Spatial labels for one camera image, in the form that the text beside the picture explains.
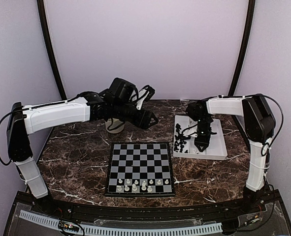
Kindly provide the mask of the white king chess piece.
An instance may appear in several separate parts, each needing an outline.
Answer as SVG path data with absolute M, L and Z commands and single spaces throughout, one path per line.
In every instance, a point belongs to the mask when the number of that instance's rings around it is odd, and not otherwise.
M 147 189 L 146 184 L 147 184 L 147 182 L 144 180 L 144 181 L 142 182 L 142 186 L 141 186 L 141 190 L 142 190 L 142 191 L 145 191 L 145 190 Z

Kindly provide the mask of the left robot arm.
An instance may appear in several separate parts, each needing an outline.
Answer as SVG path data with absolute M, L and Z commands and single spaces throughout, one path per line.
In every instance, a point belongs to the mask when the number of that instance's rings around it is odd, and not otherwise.
M 7 117 L 9 159 L 16 164 L 32 195 L 38 199 L 38 207 L 46 214 L 54 214 L 57 203 L 48 196 L 49 190 L 33 158 L 30 134 L 62 124 L 111 118 L 130 122 L 141 129 L 158 123 L 153 112 L 142 108 L 142 102 L 121 99 L 108 92 L 100 95 L 90 91 L 74 99 L 49 104 L 22 106 L 18 102 L 12 106 Z

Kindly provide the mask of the black and grey chessboard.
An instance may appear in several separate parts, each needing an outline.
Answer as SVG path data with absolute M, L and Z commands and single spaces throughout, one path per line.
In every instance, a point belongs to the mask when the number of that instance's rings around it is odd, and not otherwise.
M 138 180 L 137 191 L 132 191 L 132 185 Z M 142 182 L 153 191 L 141 190 Z M 122 192 L 117 192 L 117 186 L 122 186 Z M 175 196 L 172 161 L 169 143 L 113 143 L 110 150 L 109 166 L 105 196 L 108 197 L 173 197 Z

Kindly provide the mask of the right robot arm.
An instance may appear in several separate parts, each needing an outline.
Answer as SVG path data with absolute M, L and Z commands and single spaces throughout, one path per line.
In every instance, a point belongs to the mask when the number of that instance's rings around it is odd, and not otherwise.
M 186 114 L 197 122 L 197 137 L 194 145 L 205 151 L 210 143 L 212 115 L 242 116 L 250 144 L 250 166 L 246 188 L 257 192 L 264 187 L 268 169 L 269 149 L 273 142 L 275 117 L 262 94 L 241 97 L 213 97 L 190 103 Z

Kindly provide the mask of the white queen chess piece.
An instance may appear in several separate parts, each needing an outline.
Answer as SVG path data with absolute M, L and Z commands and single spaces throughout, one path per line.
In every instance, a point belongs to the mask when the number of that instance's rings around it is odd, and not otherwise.
M 133 185 L 132 185 L 132 191 L 137 191 L 137 186 L 136 186 L 136 184 L 133 184 Z

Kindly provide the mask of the white divided plastic tray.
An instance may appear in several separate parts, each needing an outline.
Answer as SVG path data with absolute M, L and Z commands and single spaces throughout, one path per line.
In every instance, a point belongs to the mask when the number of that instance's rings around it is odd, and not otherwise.
M 225 160 L 227 150 L 221 121 L 214 119 L 210 128 L 200 128 L 198 125 L 199 122 L 189 116 L 175 116 L 173 156 Z

